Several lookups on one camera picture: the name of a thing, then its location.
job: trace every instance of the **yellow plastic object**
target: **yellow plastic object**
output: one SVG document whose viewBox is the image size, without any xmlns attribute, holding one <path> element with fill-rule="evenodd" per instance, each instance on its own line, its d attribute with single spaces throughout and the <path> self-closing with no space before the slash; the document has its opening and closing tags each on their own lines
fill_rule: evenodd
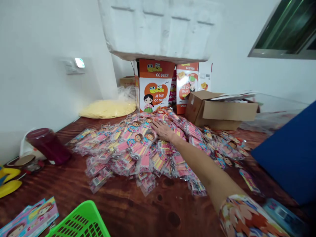
<svg viewBox="0 0 316 237">
<path fill-rule="evenodd" d="M 4 176 L 7 175 L 7 177 L 4 179 L 2 183 L 8 182 L 10 179 L 13 179 L 14 177 L 18 176 L 20 173 L 21 171 L 18 169 L 0 167 L 0 179 L 2 179 Z"/>
<path fill-rule="evenodd" d="M 97 100 L 85 107 L 79 116 L 91 119 L 111 119 L 125 116 L 136 110 L 136 102 L 122 100 Z"/>
<path fill-rule="evenodd" d="M 20 180 L 11 180 L 10 182 L 0 186 L 0 198 L 13 193 L 22 185 Z"/>
<path fill-rule="evenodd" d="M 8 182 L 10 179 L 19 175 L 20 172 L 21 171 L 18 169 L 3 168 L 0 166 L 0 198 L 14 192 L 21 186 L 22 182 L 19 180 L 12 180 Z"/>
</svg>

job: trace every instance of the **brown table surface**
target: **brown table surface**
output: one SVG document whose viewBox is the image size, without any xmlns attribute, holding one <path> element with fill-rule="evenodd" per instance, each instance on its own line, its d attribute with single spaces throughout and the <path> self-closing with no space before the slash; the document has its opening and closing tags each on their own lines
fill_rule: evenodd
<svg viewBox="0 0 316 237">
<path fill-rule="evenodd" d="M 68 142 L 85 128 L 99 129 L 104 123 L 118 123 L 120 118 L 80 118 L 57 132 L 63 143 Z M 251 148 L 262 143 L 266 136 L 257 132 L 238 130 L 231 134 L 247 140 Z M 245 168 L 266 197 L 290 207 L 300 217 L 303 214 L 295 201 L 273 181 L 252 157 L 244 161 Z M 74 154 L 67 164 L 46 166 L 39 173 L 23 177 L 22 186 L 0 199 L 0 228 L 13 220 L 27 205 L 54 196 L 59 211 L 59 223 L 80 203 L 93 200 L 112 237 L 116 236 L 224 236 L 210 198 L 194 197 L 187 183 L 180 179 L 157 178 L 159 185 L 147 197 L 136 186 L 135 180 L 117 176 L 96 193 L 89 189 L 85 175 L 86 158 Z M 254 195 L 237 168 L 225 171 L 259 204 L 265 199 Z"/>
</svg>

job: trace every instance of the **pile of candy packages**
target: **pile of candy packages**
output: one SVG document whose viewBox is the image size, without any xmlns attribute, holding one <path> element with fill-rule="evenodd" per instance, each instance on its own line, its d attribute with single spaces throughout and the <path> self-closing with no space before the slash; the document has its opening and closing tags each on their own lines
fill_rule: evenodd
<svg viewBox="0 0 316 237">
<path fill-rule="evenodd" d="M 161 175 L 185 180 L 192 195 L 206 195 L 204 186 L 176 148 L 158 138 L 151 127 L 154 120 L 166 123 L 223 169 L 233 165 L 241 168 L 238 160 L 248 156 L 244 140 L 224 131 L 215 133 L 207 126 L 197 128 L 171 108 L 158 113 L 133 113 L 118 124 L 102 125 L 99 131 L 86 129 L 67 144 L 75 145 L 74 152 L 88 155 L 86 175 L 92 179 L 89 186 L 93 193 L 118 174 L 136 179 L 145 196 L 157 186 L 155 179 Z"/>
</svg>

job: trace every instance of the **heart graphic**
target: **heart graphic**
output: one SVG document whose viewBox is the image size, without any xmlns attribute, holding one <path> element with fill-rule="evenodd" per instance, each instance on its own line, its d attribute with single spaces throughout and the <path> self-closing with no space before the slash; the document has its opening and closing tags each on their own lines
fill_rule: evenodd
<svg viewBox="0 0 316 237">
<path fill-rule="evenodd" d="M 198 75 L 196 73 L 191 73 L 189 75 L 185 75 L 181 79 L 178 76 L 178 81 L 186 81 L 187 82 L 183 86 L 181 86 L 181 88 L 179 90 L 180 99 L 184 100 L 190 92 L 197 91 Z"/>
<path fill-rule="evenodd" d="M 156 83 L 151 82 L 145 87 L 144 93 L 145 96 L 148 94 L 152 95 L 152 104 L 155 106 L 160 104 L 167 97 L 168 87 L 165 84 L 157 85 Z"/>
</svg>

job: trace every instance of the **white styrofoam box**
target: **white styrofoam box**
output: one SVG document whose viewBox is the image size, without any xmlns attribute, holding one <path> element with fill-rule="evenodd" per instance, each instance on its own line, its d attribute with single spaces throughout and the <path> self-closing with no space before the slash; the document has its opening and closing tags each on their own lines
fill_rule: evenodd
<svg viewBox="0 0 316 237">
<path fill-rule="evenodd" d="M 123 60 L 209 59 L 223 5 L 210 0 L 98 0 L 106 44 Z"/>
</svg>

